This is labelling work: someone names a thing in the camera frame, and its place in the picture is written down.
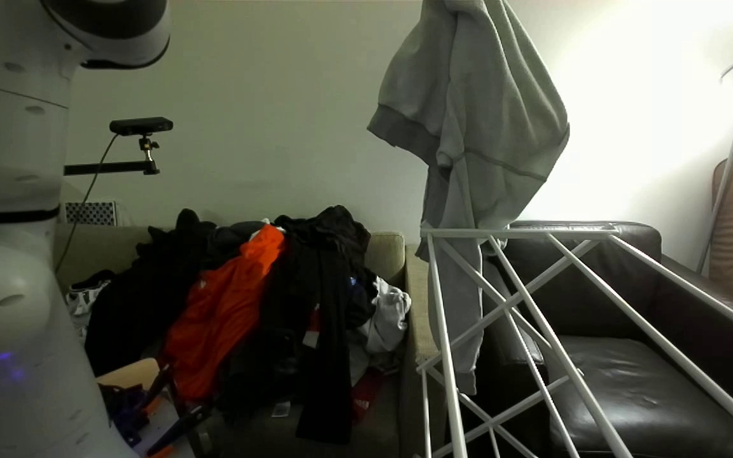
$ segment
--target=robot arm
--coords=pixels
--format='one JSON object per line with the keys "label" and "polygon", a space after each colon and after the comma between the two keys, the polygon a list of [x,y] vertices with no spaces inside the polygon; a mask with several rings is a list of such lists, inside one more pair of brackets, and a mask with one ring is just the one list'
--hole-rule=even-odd
{"label": "robot arm", "polygon": [[0,0],[0,458],[136,456],[70,324],[52,239],[74,70],[137,70],[167,45],[167,0]]}
{"label": "robot arm", "polygon": [[167,0],[43,0],[43,7],[84,48],[88,70],[137,70],[168,48]]}

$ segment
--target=robot body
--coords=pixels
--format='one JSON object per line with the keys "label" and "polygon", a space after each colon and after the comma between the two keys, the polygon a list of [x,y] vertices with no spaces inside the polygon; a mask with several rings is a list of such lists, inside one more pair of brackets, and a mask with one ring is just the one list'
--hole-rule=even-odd
{"label": "robot body", "polygon": [[[136,454],[111,426],[52,268],[53,215],[74,70],[160,58],[168,11],[167,0],[53,5],[0,0],[0,458],[123,458]],[[149,19],[104,38],[83,28],[111,7]]]}

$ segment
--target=black leather couch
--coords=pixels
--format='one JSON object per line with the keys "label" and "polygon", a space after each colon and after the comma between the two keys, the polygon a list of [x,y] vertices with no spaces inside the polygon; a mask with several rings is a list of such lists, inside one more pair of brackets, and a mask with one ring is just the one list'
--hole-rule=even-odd
{"label": "black leather couch", "polygon": [[[715,290],[707,281],[662,254],[662,236],[658,230],[629,222],[608,222],[606,226],[733,307],[733,296]],[[561,239],[569,248],[579,244],[579,236]],[[513,239],[506,244],[506,257],[527,282],[552,264],[561,251],[547,239]],[[608,281],[653,327],[733,395],[733,324],[729,319],[611,243],[588,251],[584,263]],[[635,456],[733,458],[733,417],[687,380],[576,268],[537,290],[536,301]],[[537,355],[537,361],[547,380],[564,374],[552,357]],[[478,361],[478,402],[489,413],[500,413],[533,391],[537,391],[537,384],[531,376],[525,355],[515,343],[506,321],[496,321],[486,330]],[[564,413],[581,456],[611,456],[611,447],[585,405],[569,384],[555,391],[555,405]],[[546,402],[506,423],[506,428],[537,456],[565,456]],[[472,456],[494,456],[486,445],[489,441],[476,441]]]}

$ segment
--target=wall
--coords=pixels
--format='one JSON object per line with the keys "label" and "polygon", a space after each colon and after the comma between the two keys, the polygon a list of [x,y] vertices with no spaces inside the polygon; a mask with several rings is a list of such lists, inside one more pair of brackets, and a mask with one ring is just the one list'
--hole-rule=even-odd
{"label": "wall", "polygon": [[[163,115],[160,176],[102,176],[123,223],[310,217],[343,204],[369,230],[419,231],[424,169],[368,132],[378,86],[421,5],[397,0],[174,0],[174,44],[144,72],[76,73],[70,160],[98,160],[111,120]],[[141,159],[117,139],[113,160]],[[70,198],[88,188],[70,180]]]}
{"label": "wall", "polygon": [[[531,218],[639,218],[692,264],[705,239],[711,170],[729,153],[733,3],[510,0],[570,112],[573,139]],[[94,160],[108,123],[167,115],[163,176],[102,176],[94,198],[123,223],[309,217],[350,207],[369,230],[419,239],[425,170],[374,139],[383,73],[419,0],[174,0],[174,44],[150,70],[83,72],[70,159]],[[119,139],[113,160],[136,159]],[[72,178],[76,198],[84,178]]]}

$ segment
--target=hanging shirt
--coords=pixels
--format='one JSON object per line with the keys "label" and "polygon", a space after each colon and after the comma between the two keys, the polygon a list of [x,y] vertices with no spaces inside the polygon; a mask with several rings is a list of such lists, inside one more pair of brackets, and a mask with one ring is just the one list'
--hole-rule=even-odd
{"label": "hanging shirt", "polygon": [[[504,230],[570,138],[565,104],[504,0],[424,0],[369,129],[427,165],[424,222],[436,230]],[[476,243],[454,248],[481,269]],[[457,338],[481,319],[481,296],[448,257],[440,281]],[[475,338],[454,349],[466,391],[478,347]]]}

